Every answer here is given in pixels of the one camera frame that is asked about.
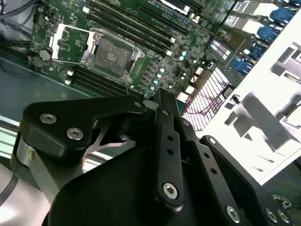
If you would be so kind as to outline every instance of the red wire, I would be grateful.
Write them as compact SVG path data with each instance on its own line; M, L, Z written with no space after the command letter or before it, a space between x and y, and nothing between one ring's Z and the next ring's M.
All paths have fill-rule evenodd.
M194 90L196 89L196 83L195 83L195 80L194 80L194 72L192 71L192 68L189 68L191 73L192 73L192 79L193 79L193 88ZM202 111L200 112L188 112L187 111L187 103L188 103L188 100L189 98L191 98L193 92L187 97L186 101L185 101L185 105L184 105L184 110L187 114L202 114L204 111L206 111L215 101L216 99L222 94L222 91L212 100L212 102L207 106L205 107Z

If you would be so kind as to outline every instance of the black cable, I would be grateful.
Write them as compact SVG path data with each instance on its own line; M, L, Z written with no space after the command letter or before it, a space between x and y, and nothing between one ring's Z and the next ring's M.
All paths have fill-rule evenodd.
M3 12L4 12L4 0L1 0L1 12L0 12L0 16L3 15ZM15 26L14 24L11 24L9 22L6 22L5 20L1 19L0 20L0 23L2 23L3 25L7 25L7 26ZM11 29L21 33L24 37L30 39L31 38L31 35L29 33L27 33L26 31L20 29L19 27L11 27Z
M17 8L13 11L10 11L6 14L0 15L0 20L4 20L13 16L16 16L22 12L24 12L27 8L29 8L31 5L35 4L38 0L30 0L25 5L22 5L20 8Z
M4 13L4 0L1 0L1 12L0 15L3 15Z
M31 18L31 16L34 14L35 10L36 10L36 8L35 8L35 7L32 7L32 10L31 10L30 14L29 14L28 17L24 20L23 23L21 23L21 24L19 24L19 25L13 25L13 24L12 24L10 27L11 27L11 28L19 28L19 27L24 26L24 25L29 21L29 19Z
M30 48L30 41L0 41L0 47L20 47L20 48Z

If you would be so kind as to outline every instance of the motherboard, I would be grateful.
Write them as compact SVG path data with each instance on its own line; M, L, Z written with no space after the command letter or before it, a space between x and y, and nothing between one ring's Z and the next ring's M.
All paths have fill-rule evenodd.
M175 95L204 63L234 2L46 0L34 16L31 60L95 97Z

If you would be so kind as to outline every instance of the blue connector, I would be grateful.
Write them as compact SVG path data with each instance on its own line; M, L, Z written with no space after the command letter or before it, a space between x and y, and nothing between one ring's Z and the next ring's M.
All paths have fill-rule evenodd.
M294 4L299 4L301 5L301 0L289 0L290 2L294 3Z
M254 60L259 60L260 57L264 54L265 49L263 47L261 47L260 45L256 44L254 46L252 46L251 50L250 50L250 56L254 59Z
M279 31L270 26L264 26L258 29L257 35L268 43L272 43L279 35Z
M233 67L246 76L250 70L253 68L253 64L248 61L234 60Z
M287 25L294 16L294 12L286 8L279 8L271 12L270 17L276 22Z

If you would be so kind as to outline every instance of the bolt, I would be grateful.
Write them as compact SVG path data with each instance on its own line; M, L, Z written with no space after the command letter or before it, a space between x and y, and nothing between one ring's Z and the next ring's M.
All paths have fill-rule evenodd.
M232 206L227 206L226 211L231 220L233 220L237 224L240 222L239 214Z
M101 34L96 33L95 37L94 37L94 40L98 41L100 38L101 38Z
M138 102L135 102L134 105L135 105L136 107L142 108L142 105L141 105L140 103L138 103Z
M275 214L274 214L271 210L267 209L267 214L268 214L268 217L269 217L273 222L277 223L277 217L275 216Z
M38 12L39 12L39 13L42 13L42 12L44 12L44 9L43 9L43 7L38 7Z
M92 60L91 58L87 59L87 60L86 60L86 66L87 66L87 67L90 67L91 64L92 64L92 62L93 62L93 60Z
M178 197L177 189L170 183L163 184L163 191L170 199L176 199Z
M184 123L186 126L190 126L190 123L189 123L186 119L183 119L183 123Z
M84 137L83 132L78 128L70 128L67 130L66 134L71 140L81 140Z
M209 141L214 145L216 144L216 141L213 138L209 138Z
M53 124L56 122L56 116L51 113L43 113L40 115L40 120L45 124Z
M288 224L290 223L290 221L289 221L287 215L285 215L281 210L278 210L278 214L279 214L279 216L281 217L281 219L284 220L284 222L286 222L286 223L288 223Z
M169 113L167 111L162 111L165 115L169 116Z

